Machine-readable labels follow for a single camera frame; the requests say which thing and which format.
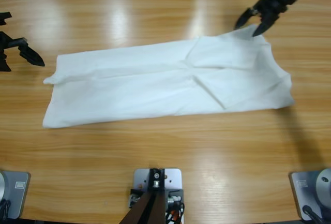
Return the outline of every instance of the wood grain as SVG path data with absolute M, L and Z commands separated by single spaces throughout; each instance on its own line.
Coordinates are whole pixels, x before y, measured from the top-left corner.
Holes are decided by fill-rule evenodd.
M 0 73 L 0 167 L 31 173 L 22 217 L 119 223 L 135 169 L 178 167 L 189 224 L 298 219 L 289 173 L 331 167 L 330 0 L 299 0 L 265 34 L 292 75 L 291 108 L 41 125 L 57 55 L 223 34 L 256 1 L 0 1 L 13 16 L 2 30 L 46 63 L 10 49 L 12 72 Z

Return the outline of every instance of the label sticker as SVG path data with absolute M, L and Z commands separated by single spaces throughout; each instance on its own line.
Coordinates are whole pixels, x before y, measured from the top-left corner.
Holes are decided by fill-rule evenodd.
M 15 183 L 15 189 L 24 189 L 25 188 L 25 182 L 16 182 Z
M 296 181 L 296 184 L 298 185 L 299 188 L 305 188 L 308 187 L 307 181 L 306 180 L 299 180 Z

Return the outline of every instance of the white cloth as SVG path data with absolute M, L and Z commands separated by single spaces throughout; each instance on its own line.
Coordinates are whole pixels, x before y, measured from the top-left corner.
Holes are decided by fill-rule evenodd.
M 254 30 L 60 55 L 44 80 L 54 89 L 43 126 L 291 105 L 291 77 Z

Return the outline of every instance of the white garment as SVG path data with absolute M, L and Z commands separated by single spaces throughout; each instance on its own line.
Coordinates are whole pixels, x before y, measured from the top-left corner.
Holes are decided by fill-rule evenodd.
M 293 103 L 291 77 L 255 26 L 215 37 L 57 57 L 49 128 L 277 109 Z

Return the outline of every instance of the metal base plate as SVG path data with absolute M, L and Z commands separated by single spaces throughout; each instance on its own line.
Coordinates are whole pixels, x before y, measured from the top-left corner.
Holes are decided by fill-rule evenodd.
M 322 218 L 321 208 L 314 195 L 316 191 L 316 178 L 319 173 L 320 171 L 294 172 L 290 175 L 298 213 L 303 220 L 311 220 L 302 210 L 304 205 L 310 206 L 311 209 Z
M 183 189 L 182 172 L 178 168 L 164 169 L 164 187 L 166 190 Z M 149 169 L 137 169 L 134 172 L 133 188 L 136 190 L 147 191 L 149 178 Z
M 2 171 L 2 174 L 5 179 L 5 193 L 3 198 L 10 201 L 8 218 L 17 219 L 23 210 L 30 175 L 26 172 L 9 171 Z

